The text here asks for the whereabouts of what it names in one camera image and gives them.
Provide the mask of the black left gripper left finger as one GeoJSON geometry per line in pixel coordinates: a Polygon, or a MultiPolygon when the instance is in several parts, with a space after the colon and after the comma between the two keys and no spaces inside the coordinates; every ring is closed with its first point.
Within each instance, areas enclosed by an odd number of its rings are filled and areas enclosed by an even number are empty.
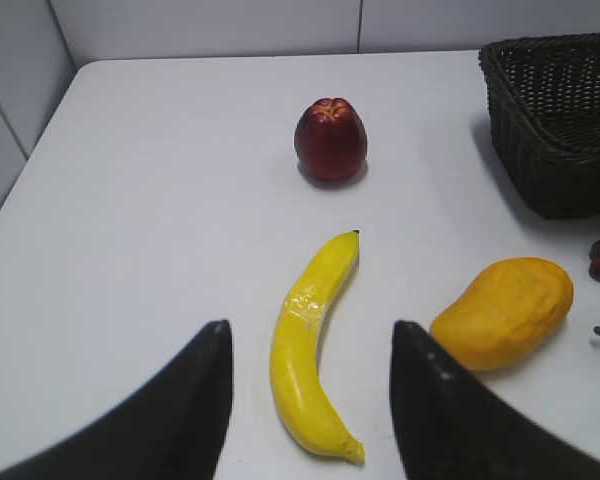
{"type": "Polygon", "coordinates": [[[207,323],[141,388],[0,479],[211,479],[233,406],[233,340],[207,323]]]}

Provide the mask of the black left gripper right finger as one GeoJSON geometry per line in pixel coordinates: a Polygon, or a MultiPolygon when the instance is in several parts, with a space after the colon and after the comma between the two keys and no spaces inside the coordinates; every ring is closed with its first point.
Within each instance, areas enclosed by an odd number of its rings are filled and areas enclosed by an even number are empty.
{"type": "Polygon", "coordinates": [[[409,479],[600,479],[600,461],[485,387],[419,324],[393,327],[389,403],[409,479]]]}

